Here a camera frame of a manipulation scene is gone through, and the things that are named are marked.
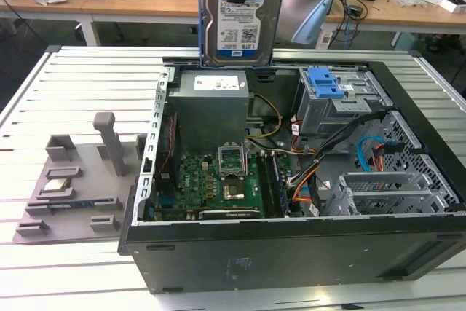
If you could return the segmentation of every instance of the aluminum slotted table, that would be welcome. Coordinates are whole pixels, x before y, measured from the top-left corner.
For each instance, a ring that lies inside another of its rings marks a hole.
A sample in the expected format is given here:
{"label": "aluminum slotted table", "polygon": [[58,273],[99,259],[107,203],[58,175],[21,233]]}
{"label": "aluminum slotted table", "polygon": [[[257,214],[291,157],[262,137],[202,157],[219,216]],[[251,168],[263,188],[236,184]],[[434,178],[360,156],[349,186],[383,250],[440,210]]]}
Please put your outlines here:
{"label": "aluminum slotted table", "polygon": [[[97,143],[96,111],[113,111],[121,140],[150,120],[162,57],[197,49],[62,47],[45,53],[0,114],[0,310],[464,310],[466,253],[415,282],[152,296],[117,241],[14,245],[52,134]],[[424,59],[407,52],[277,50],[276,58],[383,61],[466,165],[466,102]]]}

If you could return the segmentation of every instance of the cardboard box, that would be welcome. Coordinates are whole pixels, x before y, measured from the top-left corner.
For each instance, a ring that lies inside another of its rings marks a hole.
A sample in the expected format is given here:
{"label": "cardboard box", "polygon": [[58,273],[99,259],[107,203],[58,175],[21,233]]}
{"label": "cardboard box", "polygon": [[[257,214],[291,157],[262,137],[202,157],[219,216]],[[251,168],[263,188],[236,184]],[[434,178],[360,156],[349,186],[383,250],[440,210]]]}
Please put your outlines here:
{"label": "cardboard box", "polygon": [[465,0],[442,0],[440,6],[445,10],[453,13],[466,12],[466,1]]}

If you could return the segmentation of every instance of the green motherboard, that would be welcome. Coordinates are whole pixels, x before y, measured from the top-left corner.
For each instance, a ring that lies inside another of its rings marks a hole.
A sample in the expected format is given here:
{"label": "green motherboard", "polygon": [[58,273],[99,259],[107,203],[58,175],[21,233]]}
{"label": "green motherboard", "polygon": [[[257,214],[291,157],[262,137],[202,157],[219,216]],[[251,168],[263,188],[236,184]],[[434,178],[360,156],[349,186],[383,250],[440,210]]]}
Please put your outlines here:
{"label": "green motherboard", "polygon": [[[159,198],[162,220],[186,219],[200,210],[256,210],[260,217],[264,215],[264,204],[261,193],[261,179],[258,172],[256,154],[248,154],[245,161],[246,175],[225,176],[220,169],[240,168],[241,159],[237,154],[224,154],[221,167],[218,154],[184,154],[181,156],[181,167],[178,190],[174,197]],[[291,174],[290,162],[286,154],[277,158],[279,177],[285,182]]]}

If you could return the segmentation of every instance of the hard drive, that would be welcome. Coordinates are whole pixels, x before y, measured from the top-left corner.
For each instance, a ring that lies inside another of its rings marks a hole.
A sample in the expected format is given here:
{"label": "hard drive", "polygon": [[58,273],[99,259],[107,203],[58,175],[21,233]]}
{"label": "hard drive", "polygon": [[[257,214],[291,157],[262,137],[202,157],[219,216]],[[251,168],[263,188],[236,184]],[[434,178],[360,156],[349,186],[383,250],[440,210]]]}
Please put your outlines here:
{"label": "hard drive", "polygon": [[204,66],[268,66],[281,0],[201,0]]}

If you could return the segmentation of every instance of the circuit board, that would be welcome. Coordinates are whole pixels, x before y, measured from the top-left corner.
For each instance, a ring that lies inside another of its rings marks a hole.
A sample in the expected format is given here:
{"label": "circuit board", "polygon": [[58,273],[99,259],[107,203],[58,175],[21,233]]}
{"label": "circuit board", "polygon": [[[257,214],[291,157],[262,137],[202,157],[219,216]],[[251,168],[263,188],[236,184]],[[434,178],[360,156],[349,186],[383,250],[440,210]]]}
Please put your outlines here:
{"label": "circuit board", "polygon": [[[247,173],[238,178],[238,182],[244,184],[244,196],[235,199],[226,199],[225,194],[228,178],[219,173],[219,159],[217,154],[184,154],[181,157],[180,182],[178,191],[170,207],[172,212],[179,210],[198,211],[199,209],[222,210],[257,210],[264,217],[260,181],[257,172],[255,154],[247,156]],[[236,155],[227,154],[222,158],[222,168],[237,168],[241,161]],[[286,155],[277,158],[280,177],[283,181],[291,174],[289,159]]]}

